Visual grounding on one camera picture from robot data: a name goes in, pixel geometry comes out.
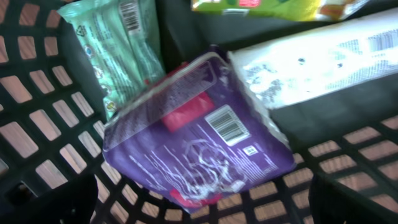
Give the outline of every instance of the purple snack bag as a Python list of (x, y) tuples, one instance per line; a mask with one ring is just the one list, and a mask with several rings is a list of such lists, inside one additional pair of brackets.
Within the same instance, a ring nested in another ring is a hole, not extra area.
[(209, 52), (127, 105), (107, 124), (106, 161), (187, 212), (295, 167), (252, 117), (229, 65)]

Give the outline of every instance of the shopping basket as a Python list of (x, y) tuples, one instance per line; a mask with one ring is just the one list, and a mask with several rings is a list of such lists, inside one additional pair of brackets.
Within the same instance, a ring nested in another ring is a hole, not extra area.
[[(257, 35), (261, 28), (243, 27), (258, 24), (253, 18), (194, 14), (189, 1), (175, 2), (171, 7), (158, 1), (167, 70), (208, 44), (233, 50), (325, 25), (257, 19), (271, 21), (272, 29), (284, 26)], [(370, 11), (356, 16), (396, 7), (392, 2), (380, 1), (380, 7), (368, 7)], [(312, 223), (308, 189), (315, 173), (343, 190), (345, 185), (358, 192), (364, 203), (398, 212), (397, 75), (272, 111), (289, 138), (297, 168), (190, 215), (123, 177), (101, 156), (103, 93), (73, 27), (56, 12), (64, 4), (0, 0), (0, 195), (9, 208), (79, 175), (95, 174), (99, 194), (92, 223)], [(215, 24), (236, 25), (234, 21), (244, 31), (235, 30), (236, 36), (228, 35), (226, 41), (204, 32)], [(241, 33), (253, 38), (236, 41)]]

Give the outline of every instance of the barcode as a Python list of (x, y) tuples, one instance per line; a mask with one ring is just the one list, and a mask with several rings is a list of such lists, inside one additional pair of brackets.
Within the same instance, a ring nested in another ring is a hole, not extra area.
[(212, 112), (205, 120), (229, 146), (250, 136), (249, 131), (228, 105)]
[(223, 16), (237, 15), (237, 16), (247, 16), (250, 9), (224, 9)]
[(141, 30), (141, 26), (137, 0), (123, 2), (119, 5), (119, 8), (124, 26), (129, 34), (139, 32)]
[(398, 30), (391, 30), (368, 38), (371, 52), (386, 50), (398, 46)]
[(254, 155), (254, 154), (256, 154), (256, 153), (258, 152), (257, 149), (256, 149), (254, 146), (245, 147), (245, 148), (243, 149), (243, 151), (244, 151), (244, 153), (246, 153), (246, 155), (248, 155), (248, 156), (252, 156), (252, 155)]

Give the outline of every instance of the grocery item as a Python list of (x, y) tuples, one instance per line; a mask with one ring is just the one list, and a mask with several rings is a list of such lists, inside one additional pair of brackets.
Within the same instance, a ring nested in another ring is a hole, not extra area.
[(165, 75), (153, 0), (82, 0), (58, 12), (73, 25), (106, 93), (108, 119)]
[(286, 142), (251, 113), (229, 65), (208, 52), (108, 121), (104, 158), (194, 212), (295, 167)]
[(269, 16), (293, 21), (338, 21), (369, 0), (192, 0), (192, 10), (222, 15)]
[(276, 109), (398, 72), (398, 9), (230, 52), (258, 104)]

